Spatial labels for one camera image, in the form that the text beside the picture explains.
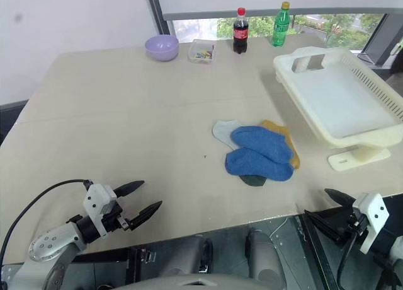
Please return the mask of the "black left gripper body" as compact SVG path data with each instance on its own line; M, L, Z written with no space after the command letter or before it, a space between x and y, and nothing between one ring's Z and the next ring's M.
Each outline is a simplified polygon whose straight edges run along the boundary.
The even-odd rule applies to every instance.
M101 223L106 232L114 232L117 229L132 230L130 221L122 216L123 209L119 203L115 203L111 211L103 215Z

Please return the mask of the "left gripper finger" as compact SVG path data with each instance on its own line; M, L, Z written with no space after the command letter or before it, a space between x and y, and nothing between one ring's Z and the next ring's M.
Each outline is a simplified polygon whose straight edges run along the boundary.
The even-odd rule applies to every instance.
M129 225L130 230L135 230L137 229L140 225L144 224L146 221L148 221L154 213L160 208L162 205L162 201L155 202L149 206L147 206L145 209L141 210L135 218L132 220L127 221Z
M133 193L139 187L141 187L145 183L144 180L136 180L130 183L126 183L114 190L114 193L117 197L124 197Z

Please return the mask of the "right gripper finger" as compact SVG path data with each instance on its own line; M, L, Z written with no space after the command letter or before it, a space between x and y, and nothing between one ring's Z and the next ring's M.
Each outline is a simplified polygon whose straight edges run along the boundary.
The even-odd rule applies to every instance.
M314 212L304 210L304 214L311 220L312 224L335 244L343 244L343 237L323 217Z
M325 188L324 191L334 202L342 207L352 208L355 202L355 199L352 196L345 194L344 192L332 188Z

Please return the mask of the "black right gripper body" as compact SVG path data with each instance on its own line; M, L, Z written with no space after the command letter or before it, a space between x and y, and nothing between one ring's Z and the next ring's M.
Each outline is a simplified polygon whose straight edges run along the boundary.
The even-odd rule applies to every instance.
M367 216L352 208L341 207L336 214L336 230L340 235L338 243L347 243L353 235L357 235L359 243L367 235Z

